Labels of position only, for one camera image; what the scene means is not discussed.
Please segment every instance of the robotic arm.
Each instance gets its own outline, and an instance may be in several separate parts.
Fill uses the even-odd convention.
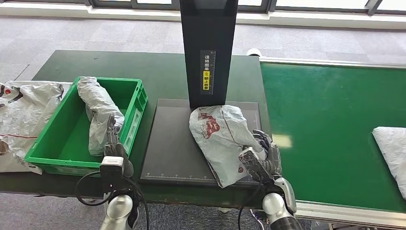
[[[118,141],[114,123],[114,116],[111,115],[107,129],[108,141],[104,148],[105,156],[100,165],[100,174],[103,189],[113,194],[106,198],[106,201],[109,200],[108,204],[100,203],[104,203],[106,210],[106,217],[100,230],[131,230],[136,224],[139,202],[145,203],[145,201],[137,184],[132,181],[133,167],[123,146]],[[259,182],[265,190],[266,195],[262,200],[262,209],[267,215],[271,229],[302,230],[294,217],[296,200],[292,186],[280,175],[281,164],[278,147],[268,134],[260,130],[254,130],[254,137],[266,151],[266,160],[260,161],[252,147],[244,149],[238,158],[253,180]]]
[[[261,183],[266,195],[262,200],[262,209],[267,215],[272,230],[302,230],[297,219],[294,217],[296,200],[291,184],[280,176],[279,149],[273,143],[271,137],[260,131],[254,130],[254,137],[265,149],[268,157],[260,161],[252,147],[246,148],[239,155],[239,160],[253,180]],[[279,187],[281,194],[271,192]]]

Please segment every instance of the black vertical stand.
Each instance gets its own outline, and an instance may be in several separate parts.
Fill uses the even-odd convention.
[[[191,108],[226,102],[238,0],[180,0]]]

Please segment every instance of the plastic mailer bag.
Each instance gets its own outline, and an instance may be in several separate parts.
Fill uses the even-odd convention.
[[[377,127],[372,134],[403,199],[406,200],[406,128]]]
[[[9,81],[0,83],[0,172],[34,172],[24,161],[71,83]]]
[[[76,86],[79,97],[86,104],[86,114],[90,121],[89,153],[92,156],[101,156],[107,142],[106,131],[110,114],[114,115],[117,132],[123,126],[124,116],[95,77],[80,77]]]
[[[221,188],[248,176],[238,155],[244,147],[252,147],[260,160],[266,154],[248,130],[241,109],[231,105],[217,105],[195,109],[189,128],[202,150]]]

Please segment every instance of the green bin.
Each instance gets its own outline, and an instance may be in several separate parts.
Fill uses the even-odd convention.
[[[86,175],[97,171],[103,159],[103,156],[89,154],[90,121],[85,103],[78,95],[78,80],[79,77],[24,158],[47,173]],[[139,79],[101,77],[97,77],[97,82],[107,90],[124,115],[119,139],[129,155],[147,104],[142,82]]]

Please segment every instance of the green conveyor belt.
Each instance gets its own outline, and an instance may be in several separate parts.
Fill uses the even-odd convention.
[[[261,69],[283,175],[296,199],[406,212],[371,133],[406,127],[406,69]]]

